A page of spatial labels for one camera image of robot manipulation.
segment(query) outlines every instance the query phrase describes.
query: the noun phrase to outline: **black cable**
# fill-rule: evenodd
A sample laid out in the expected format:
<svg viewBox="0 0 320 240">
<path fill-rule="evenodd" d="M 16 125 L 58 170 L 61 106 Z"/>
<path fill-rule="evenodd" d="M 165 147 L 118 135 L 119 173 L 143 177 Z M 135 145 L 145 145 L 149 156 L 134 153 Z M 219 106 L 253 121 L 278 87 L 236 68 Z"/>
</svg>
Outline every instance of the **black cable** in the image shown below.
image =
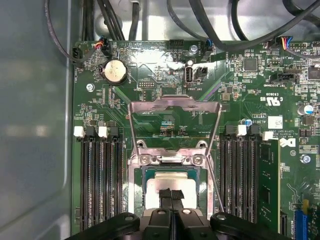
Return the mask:
<svg viewBox="0 0 320 240">
<path fill-rule="evenodd" d="M 297 16 L 304 11 L 302 8 L 294 4 L 293 0 L 282 0 L 282 3 L 285 9 L 293 16 Z M 314 24 L 317 28 L 320 28 L 320 18 L 313 14 L 309 14 L 308 16 L 305 16 L 303 20 L 306 20 Z"/>
<path fill-rule="evenodd" d="M 110 1 L 103 0 L 103 3 L 105 5 L 105 10 L 106 10 L 108 16 L 110 17 L 111 21 L 113 22 L 113 26 L 114 26 L 116 34 L 118 35 L 119 40 L 121 40 L 121 41 L 126 40 L 124 33 L 122 32 L 120 23 L 118 21 L 117 15 L 116 15 L 114 8 L 112 7 Z"/>
<path fill-rule="evenodd" d="M 88 39 L 88 21 L 87 21 L 87 15 L 88 15 L 88 0 L 83 0 L 83 6 L 82 6 L 82 28 L 81 28 L 81 41 L 87 41 Z"/>
<path fill-rule="evenodd" d="M 100 8 L 101 13 L 102 13 L 102 16 L 104 18 L 104 24 L 107 26 L 107 28 L 109 30 L 111 39 L 115 40 L 115 41 L 119 40 L 118 36 L 116 34 L 116 30 L 115 30 L 114 24 L 112 23 L 111 18 L 109 18 L 109 15 L 107 13 L 106 6 L 105 6 L 103 0 L 96 0 L 96 1 L 98 2 L 99 8 Z"/>
<path fill-rule="evenodd" d="M 241 41 L 248 41 L 248 38 L 242 31 L 238 21 L 238 2 L 239 0 L 231 0 L 231 22 L 233 29 Z"/>
<path fill-rule="evenodd" d="M 232 51 L 240 51 L 245 50 L 248 48 L 251 48 L 253 46 L 256 46 L 258 44 L 267 42 L 270 39 L 273 39 L 289 29 L 291 29 L 293 26 L 298 24 L 305 16 L 310 14 L 312 11 L 314 11 L 316 8 L 320 6 L 320 0 L 316 0 L 314 3 L 312 3 L 307 9 L 305 9 L 302 13 L 300 13 L 298 16 L 287 22 L 285 25 L 279 27 L 278 29 L 264 35 L 261 37 L 258 37 L 257 39 L 246 41 L 244 43 L 238 43 L 238 44 L 225 44 L 221 42 L 219 39 L 217 33 L 213 29 L 208 16 L 206 14 L 206 11 L 204 9 L 204 6 L 202 5 L 200 0 L 189 0 L 191 8 L 193 10 L 193 13 L 198 20 L 199 24 L 205 31 L 205 33 L 208 35 L 208 37 L 212 40 L 213 44 L 220 50 L 226 51 L 226 52 L 232 52 Z"/>
<path fill-rule="evenodd" d="M 171 4 L 171 0 L 166 0 L 166 9 L 168 10 L 168 13 L 171 17 L 171 19 L 174 21 L 174 23 L 183 31 L 185 31 L 187 34 L 189 34 L 190 36 L 194 37 L 195 39 L 199 39 L 200 41 L 207 41 L 207 37 L 205 36 L 200 36 L 199 34 L 195 33 L 194 31 L 192 31 L 191 29 L 189 29 L 177 16 L 177 14 L 175 13 L 172 4 Z"/>
<path fill-rule="evenodd" d="M 139 23 L 139 11 L 140 11 L 139 3 L 137 2 L 132 3 L 132 22 L 131 22 L 131 27 L 129 31 L 129 41 L 136 40 L 138 23 Z"/>
<path fill-rule="evenodd" d="M 95 30 L 94 30 L 94 0 L 87 1 L 87 40 L 95 40 Z"/>
<path fill-rule="evenodd" d="M 90 49 L 90 51 L 81 59 L 79 58 L 75 58 L 71 55 L 69 55 L 66 50 L 61 46 L 61 43 L 59 42 L 59 39 L 55 33 L 55 30 L 54 30 L 54 26 L 52 25 L 52 22 L 51 22 L 51 17 L 50 17 L 50 8 L 49 8 L 49 5 L 50 5 L 50 0 L 45 0 L 44 1 L 44 15 L 45 15 L 45 18 L 46 18 L 46 24 L 48 26 L 48 30 L 49 30 L 49 34 L 54 42 L 54 44 L 57 46 L 57 48 L 59 49 L 59 51 L 68 59 L 70 59 L 71 61 L 75 62 L 75 63 L 83 63 L 85 62 L 86 60 L 88 60 L 93 54 L 94 52 L 96 51 L 96 48 L 93 47 L 92 49 Z"/>
</svg>

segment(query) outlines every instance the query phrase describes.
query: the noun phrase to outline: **green circuit board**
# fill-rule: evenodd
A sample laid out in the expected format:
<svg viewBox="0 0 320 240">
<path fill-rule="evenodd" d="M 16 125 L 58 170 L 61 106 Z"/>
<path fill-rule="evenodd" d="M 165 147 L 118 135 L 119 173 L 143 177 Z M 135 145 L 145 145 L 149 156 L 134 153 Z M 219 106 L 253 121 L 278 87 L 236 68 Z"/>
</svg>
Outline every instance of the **green circuit board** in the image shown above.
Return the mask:
<svg viewBox="0 0 320 240">
<path fill-rule="evenodd" d="M 78 42 L 75 47 L 85 54 L 94 44 Z M 320 44 L 291 42 L 290 48 L 317 54 Z M 245 166 L 240 160 L 251 158 L 247 152 L 244 157 L 243 151 L 247 151 L 245 146 L 254 144 L 248 148 L 256 155 L 251 163 L 252 175 L 246 173 L 254 181 L 248 181 L 246 191 L 249 198 L 257 199 L 246 218 L 297 238 L 298 213 L 302 211 L 308 216 L 308 227 L 301 231 L 306 231 L 310 239 L 319 234 L 320 227 L 314 223 L 320 218 L 315 214 L 320 205 L 320 58 L 302 59 L 267 43 L 244 51 L 219 53 L 203 42 L 183 40 L 111 41 L 110 55 L 106 57 L 97 50 L 82 67 L 74 69 L 73 126 L 83 127 L 85 133 L 107 127 L 108 136 L 117 138 L 84 142 L 83 138 L 74 137 L 72 234 L 128 211 L 127 161 L 134 148 L 128 104 L 152 102 L 165 95 L 186 95 L 198 102 L 221 104 L 211 156 L 219 186 L 226 189 L 222 195 L 227 212 L 244 217 L 242 211 L 233 208 L 237 203 L 227 196 L 228 187 L 237 184 L 238 179 L 245 181 L 241 172 Z M 126 67 L 127 79 L 121 84 L 112 85 L 101 74 L 101 66 L 111 60 L 120 60 Z M 187 66 L 192 69 L 191 80 L 186 80 Z M 306 106 L 311 106 L 311 112 L 306 112 L 310 111 Z M 143 140 L 148 148 L 177 151 L 195 148 L 199 141 L 208 143 L 217 115 L 170 106 L 163 111 L 135 113 L 132 119 L 136 139 Z M 259 134 L 248 139 L 239 136 L 239 125 L 246 125 L 247 131 L 250 125 L 259 126 Z M 88 160 L 88 156 L 97 160 Z M 114 163 L 103 165 L 105 158 Z M 233 164 L 239 164 L 241 178 L 224 171 L 225 166 L 231 171 Z M 147 172 L 137 169 L 134 173 L 134 184 L 139 186 L 134 193 L 134 213 L 138 216 L 144 210 L 144 171 Z M 191 169 L 188 176 L 192 174 L 198 176 L 197 186 L 206 186 L 198 191 L 197 205 L 207 214 L 209 172 Z M 103 184 L 105 178 L 109 178 L 108 186 Z M 243 196 L 238 197 L 238 204 L 242 204 Z M 218 212 L 216 197 L 212 204 L 213 213 Z M 285 213 L 284 221 L 280 212 Z M 86 227 L 84 218 L 90 219 Z"/>
</svg>

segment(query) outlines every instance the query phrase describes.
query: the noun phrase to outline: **ram slot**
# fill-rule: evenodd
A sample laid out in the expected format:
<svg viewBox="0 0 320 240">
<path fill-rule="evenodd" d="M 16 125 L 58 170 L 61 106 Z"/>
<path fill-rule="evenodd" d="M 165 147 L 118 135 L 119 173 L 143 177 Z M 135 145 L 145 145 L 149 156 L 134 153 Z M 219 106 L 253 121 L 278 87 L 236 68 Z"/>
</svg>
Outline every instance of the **ram slot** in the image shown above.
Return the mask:
<svg viewBox="0 0 320 240">
<path fill-rule="evenodd" d="M 92 227 L 94 222 L 94 214 L 95 214 L 95 162 L 96 162 L 96 142 L 90 140 L 88 148 L 88 227 Z"/>
<path fill-rule="evenodd" d="M 225 195 L 225 158 L 226 158 L 226 141 L 224 140 L 224 136 L 220 136 L 220 168 L 219 168 L 219 190 L 220 190 L 220 196 L 222 199 L 223 206 L 226 206 L 226 195 Z"/>
<path fill-rule="evenodd" d="M 100 142 L 95 142 L 95 153 L 92 163 L 92 214 L 93 224 L 99 223 L 100 219 L 100 188 L 101 188 L 101 168 L 100 168 Z"/>
<path fill-rule="evenodd" d="M 280 211 L 280 234 L 288 236 L 288 215 Z"/>
<path fill-rule="evenodd" d="M 242 217 L 248 220 L 249 210 L 249 194 L 248 194 L 248 141 L 245 139 L 243 146 L 243 161 L 242 161 Z"/>
<path fill-rule="evenodd" d="M 81 185 L 80 185 L 80 231 L 87 229 L 88 227 L 88 212 L 89 212 L 89 160 L 88 160 L 88 148 L 87 141 L 81 141 Z"/>
<path fill-rule="evenodd" d="M 237 137 L 235 150 L 235 164 L 233 165 L 235 171 L 235 216 L 243 217 L 243 161 L 244 161 L 244 138 Z"/>
<path fill-rule="evenodd" d="M 108 220 L 112 217 L 112 159 L 111 159 L 111 143 L 104 142 L 104 152 L 103 152 L 103 217 L 104 220 Z"/>
<path fill-rule="evenodd" d="M 220 141 L 220 192 L 223 206 L 231 213 L 231 163 L 232 140 L 229 136 L 221 136 Z"/>
<path fill-rule="evenodd" d="M 113 142 L 113 163 L 115 169 L 114 181 L 114 214 L 122 213 L 122 186 L 123 186 L 123 149 L 120 141 Z"/>
<path fill-rule="evenodd" d="M 99 213 L 98 213 L 98 222 L 101 223 L 105 219 L 106 208 L 105 202 L 107 198 L 105 197 L 106 192 L 106 181 L 105 181 L 105 171 L 106 171 L 106 160 L 107 160 L 107 143 L 100 141 L 99 143 Z"/>
<path fill-rule="evenodd" d="M 249 136 L 247 154 L 248 218 L 256 223 L 258 211 L 258 137 Z"/>
<path fill-rule="evenodd" d="M 308 239 L 308 216 L 302 210 L 294 211 L 294 239 Z"/>
<path fill-rule="evenodd" d="M 230 210 L 231 214 L 236 216 L 237 214 L 237 137 L 234 136 L 231 142 L 231 161 L 230 161 Z"/>
</svg>

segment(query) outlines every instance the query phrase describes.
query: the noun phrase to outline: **motherboard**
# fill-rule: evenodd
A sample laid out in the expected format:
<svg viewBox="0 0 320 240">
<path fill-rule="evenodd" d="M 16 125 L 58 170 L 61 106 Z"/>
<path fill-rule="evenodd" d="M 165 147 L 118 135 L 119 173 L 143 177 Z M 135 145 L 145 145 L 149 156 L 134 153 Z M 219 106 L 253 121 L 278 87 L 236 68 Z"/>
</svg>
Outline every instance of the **motherboard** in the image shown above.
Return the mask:
<svg viewBox="0 0 320 240">
<path fill-rule="evenodd" d="M 168 188 L 208 219 L 223 209 L 293 239 L 319 234 L 320 58 L 268 42 L 110 41 L 73 84 L 72 234 L 141 217 Z"/>
</svg>

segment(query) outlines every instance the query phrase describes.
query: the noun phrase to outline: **metal socket bracket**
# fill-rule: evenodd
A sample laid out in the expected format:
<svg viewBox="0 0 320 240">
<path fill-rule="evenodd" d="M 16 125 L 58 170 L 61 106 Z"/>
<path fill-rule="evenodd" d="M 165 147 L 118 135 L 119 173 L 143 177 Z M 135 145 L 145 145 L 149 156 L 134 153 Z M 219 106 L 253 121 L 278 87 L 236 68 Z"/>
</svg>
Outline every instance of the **metal socket bracket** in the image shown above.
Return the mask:
<svg viewBox="0 0 320 240">
<path fill-rule="evenodd" d="M 195 101 L 192 97 L 187 95 L 164 95 L 163 97 L 158 97 L 154 101 L 132 101 L 128 104 L 128 115 L 131 127 L 134 153 L 136 153 L 138 157 L 140 155 L 147 155 L 150 154 L 150 151 L 148 150 L 150 148 L 143 148 L 137 146 L 133 114 L 143 112 L 161 112 L 166 110 L 168 107 L 181 107 L 186 112 L 197 111 L 217 114 L 217 118 L 212 120 L 212 122 L 215 121 L 215 124 L 212 125 L 212 130 L 209 136 L 209 146 L 205 149 L 204 155 L 207 156 L 208 154 L 210 154 L 210 150 L 213 146 L 216 131 L 219 125 L 222 106 L 219 102 Z M 172 151 L 163 151 L 161 150 L 161 148 L 154 149 L 154 151 L 158 150 L 158 153 L 154 154 L 154 156 L 171 157 L 173 155 L 176 155 Z"/>
<path fill-rule="evenodd" d="M 212 119 L 215 124 L 212 125 L 209 136 L 209 145 L 203 144 L 204 141 L 199 141 L 195 148 L 180 148 L 178 151 L 166 150 L 164 148 L 149 148 L 143 140 L 139 140 L 137 144 L 135 126 L 133 120 L 134 113 L 142 112 L 161 112 L 168 107 L 181 107 L 186 112 L 207 112 L 216 114 L 216 118 Z M 131 127 L 131 135 L 133 141 L 133 151 L 128 160 L 128 210 L 134 212 L 135 201 L 135 169 L 146 165 L 159 165 L 160 163 L 180 163 L 182 165 L 199 166 L 209 169 L 208 174 L 208 189 L 211 189 L 212 183 L 216 189 L 217 198 L 220 208 L 222 201 L 218 191 L 218 185 L 214 174 L 213 159 L 211 157 L 211 148 L 213 146 L 216 131 L 219 125 L 222 106 L 219 102 L 199 102 L 187 95 L 164 95 L 157 98 L 155 101 L 132 101 L 128 104 L 128 115 Z M 213 190 L 208 191 L 208 217 L 213 214 Z"/>
<path fill-rule="evenodd" d="M 139 6 L 140 6 L 140 0 L 130 0 L 130 3 L 137 3 L 137 4 L 139 4 Z"/>
</svg>

